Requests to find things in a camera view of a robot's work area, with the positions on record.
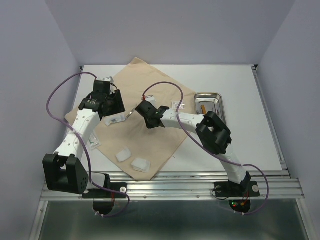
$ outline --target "stainless steel tray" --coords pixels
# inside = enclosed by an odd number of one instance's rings
[[[227,125],[225,109],[222,102],[222,96],[215,92],[200,92],[194,95],[196,114],[204,114],[202,107],[204,106],[206,112],[215,112],[218,117]]]

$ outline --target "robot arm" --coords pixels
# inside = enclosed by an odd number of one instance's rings
[[[238,164],[220,161],[229,180],[227,194],[242,196],[248,190],[251,176],[241,166],[241,162],[233,151],[231,131],[214,112],[209,111],[205,115],[181,112],[179,113],[180,125],[177,112],[169,107],[161,106],[156,109],[150,102],[143,100],[135,110],[144,117],[148,129],[157,127],[182,129],[182,125],[186,131],[197,134],[207,152]]]
[[[89,183],[89,176],[81,164],[83,147],[74,134],[78,133],[85,143],[101,119],[125,111],[120,90],[114,90],[112,77],[95,80],[93,92],[82,100],[72,125],[61,145],[53,154],[43,158],[43,169],[49,190],[82,194],[87,189],[95,189]],[[92,173],[94,182],[109,188],[107,174]]]

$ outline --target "white tabletop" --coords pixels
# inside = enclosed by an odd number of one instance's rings
[[[263,171],[282,170],[250,65],[153,66],[197,93],[220,93],[226,123],[231,130],[233,149],[239,160],[243,164],[256,165]],[[86,65],[83,71],[106,78],[116,75],[124,67],[125,65]],[[92,90],[92,76],[82,75],[74,107],[78,106]],[[121,169],[99,150],[95,149],[89,153],[93,171],[121,172]],[[85,155],[81,162],[88,170]],[[224,169],[218,160],[188,138],[161,170],[161,172],[201,171],[224,171]]]

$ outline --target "white wall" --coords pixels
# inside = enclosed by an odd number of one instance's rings
[[[283,154],[320,236],[320,1],[297,0],[258,75]]]
[[[46,113],[50,92],[79,71],[44,0],[0,7],[0,239],[29,239],[44,183],[42,159],[64,127]],[[77,80],[61,89],[52,111],[70,110]]]
[[[257,64],[294,0],[46,0],[84,64]]]

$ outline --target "purple cable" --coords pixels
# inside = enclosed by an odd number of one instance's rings
[[[50,110],[49,110],[49,103],[52,99],[52,97],[54,96],[54,94],[56,93],[56,91],[63,85],[65,84],[67,81],[69,81],[70,79],[72,79],[73,77],[75,76],[78,76],[78,75],[82,75],[82,74],[89,74],[91,76],[94,77],[94,79],[97,79],[97,76],[94,75],[93,73],[91,72],[80,72],[80,73],[76,73],[76,74],[73,74],[72,76],[68,77],[66,80],[64,80],[62,83],[59,84],[59,86],[56,87],[55,90],[53,90],[53,92],[50,94],[47,102],[46,102],[46,112],[49,114],[49,116],[51,118],[53,118],[54,120],[57,120],[58,122],[62,123],[63,125],[65,125],[68,129],[70,129],[71,131],[74,130],[74,128],[66,121],[64,121],[63,119],[61,118],[58,118],[56,116],[54,116]],[[124,210],[127,209],[129,203],[130,203],[130,197],[128,196],[128,194],[124,193],[124,192],[120,192],[120,191],[115,191],[115,190],[111,190],[111,189],[107,189],[105,187],[102,187],[102,186],[99,186],[98,184],[96,184],[95,182],[92,181],[92,172],[91,172],[91,160],[90,160],[90,156],[89,156],[89,152],[87,150],[87,146],[86,146],[86,143],[84,142],[84,140],[82,139],[82,137],[79,135],[79,133],[77,132],[74,132],[74,134],[76,135],[76,137],[79,139],[80,143],[81,143],[81,146],[83,147],[83,150],[84,150],[84,153],[85,153],[85,156],[86,156],[86,159],[88,161],[88,168],[89,168],[89,181],[92,183],[92,185],[94,185],[96,188],[99,188],[101,190],[104,190],[106,192],[110,192],[110,193],[114,193],[114,194],[121,194],[121,195],[125,195],[127,198],[128,198],[128,202],[127,204],[125,205],[124,208],[122,208],[119,212],[116,212],[115,214],[109,214],[109,215],[103,215],[103,214],[100,214],[98,212],[95,212],[97,215],[103,217],[103,218],[110,218],[110,217],[114,217],[120,213],[122,213]]]
[[[228,160],[225,160],[223,159],[222,157],[220,157],[219,155],[214,155],[212,154],[211,152],[209,152],[207,149],[205,149],[193,136],[191,136],[191,134],[185,129],[185,127],[182,125],[181,121],[180,121],[180,117],[179,117],[179,108],[180,108],[180,105],[182,104],[182,101],[184,100],[184,93],[181,89],[181,87],[179,87],[177,84],[175,83],[172,83],[172,82],[169,82],[169,81],[160,81],[160,82],[157,82],[155,84],[152,84],[151,86],[149,86],[142,94],[142,98],[144,99],[145,95],[146,95],[146,92],[151,89],[152,87],[158,85],[158,84],[170,84],[170,85],[173,85],[175,87],[177,87],[181,93],[181,100],[176,108],[176,112],[177,112],[177,115],[176,115],[176,118],[178,120],[178,123],[180,125],[180,127],[182,128],[182,130],[187,134],[187,136],[192,140],[194,141],[195,144],[197,144],[201,149],[203,149],[206,153],[208,153],[209,155],[211,155],[212,157],[222,161],[222,162],[225,162],[227,164],[232,164],[232,165],[236,165],[236,166],[239,166],[239,167],[253,167],[255,169],[257,169],[261,174],[262,176],[264,177],[265,179],[265,183],[266,183],[266,195],[265,195],[265,200],[264,202],[261,204],[260,207],[258,207],[256,210],[254,211],[251,211],[251,212],[248,212],[248,213],[244,213],[244,215],[251,215],[251,214],[254,214],[256,212],[258,212],[259,210],[261,210],[267,203],[268,201],[268,198],[269,198],[269,182],[268,182],[268,179],[267,179],[267,176],[264,174],[264,172],[258,168],[257,166],[255,165],[252,165],[252,164],[244,164],[244,165],[241,165],[239,163],[235,163],[235,162],[232,162],[232,161],[228,161]]]

